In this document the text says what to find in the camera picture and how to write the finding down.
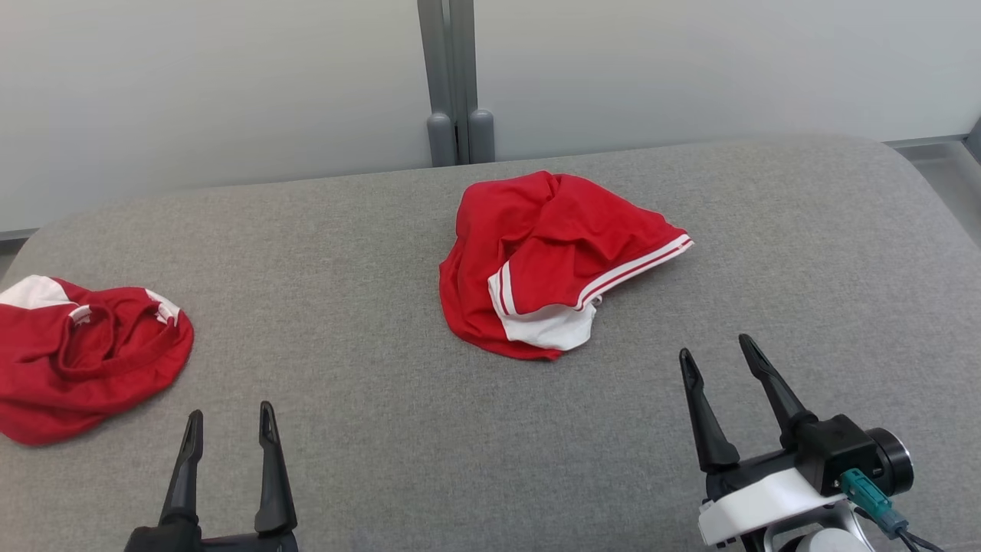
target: gray floor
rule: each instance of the gray floor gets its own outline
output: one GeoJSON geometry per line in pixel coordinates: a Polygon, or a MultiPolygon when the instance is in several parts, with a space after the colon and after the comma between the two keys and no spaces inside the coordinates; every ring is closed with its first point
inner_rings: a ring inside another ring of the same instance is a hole
{"type": "MultiPolygon", "coordinates": [[[[963,142],[897,147],[947,204],[974,243],[981,247],[981,164],[963,142]]],[[[0,277],[14,260],[24,240],[0,242],[0,277]]]]}

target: folded red clothing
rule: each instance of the folded red clothing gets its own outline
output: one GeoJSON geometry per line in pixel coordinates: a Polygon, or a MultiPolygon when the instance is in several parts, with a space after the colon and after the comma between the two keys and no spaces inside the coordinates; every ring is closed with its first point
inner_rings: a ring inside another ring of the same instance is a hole
{"type": "Polygon", "coordinates": [[[28,276],[0,293],[0,432],[25,445],[83,433],[173,383],[193,340],[149,290],[28,276]]]}
{"type": "Polygon", "coordinates": [[[603,293],[692,245],[660,214],[545,171],[468,188],[456,237],[439,266],[446,323],[516,359],[557,359],[586,343],[603,293]]]}

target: teal connector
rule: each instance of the teal connector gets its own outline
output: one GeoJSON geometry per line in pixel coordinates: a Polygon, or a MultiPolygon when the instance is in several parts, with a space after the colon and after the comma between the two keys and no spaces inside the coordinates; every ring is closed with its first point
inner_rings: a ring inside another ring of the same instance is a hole
{"type": "Polygon", "coordinates": [[[871,516],[889,538],[898,537],[899,531],[909,525],[903,514],[893,510],[893,501],[861,470],[849,469],[842,473],[841,485],[849,500],[871,516]]]}

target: white partition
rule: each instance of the white partition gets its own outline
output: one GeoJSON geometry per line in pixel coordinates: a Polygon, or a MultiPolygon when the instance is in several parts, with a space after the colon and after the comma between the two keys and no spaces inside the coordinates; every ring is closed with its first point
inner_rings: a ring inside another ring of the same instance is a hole
{"type": "Polygon", "coordinates": [[[0,3],[0,235],[106,200],[430,164],[414,2],[0,3]]]}
{"type": "Polygon", "coordinates": [[[977,0],[474,0],[497,159],[759,133],[966,134],[977,0]]]}

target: red cloth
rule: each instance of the red cloth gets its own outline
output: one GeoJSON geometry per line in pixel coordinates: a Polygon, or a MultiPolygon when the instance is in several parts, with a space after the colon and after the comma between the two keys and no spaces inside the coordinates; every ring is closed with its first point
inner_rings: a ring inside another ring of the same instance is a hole
{"type": "Polygon", "coordinates": [[[439,266],[446,323],[516,359],[557,359],[585,343],[602,293],[692,244],[658,213],[544,171],[468,188],[456,236],[439,266]]]}
{"type": "Polygon", "coordinates": [[[194,330],[143,288],[28,276],[0,293],[0,431],[25,445],[83,433],[169,386],[194,330]]]}

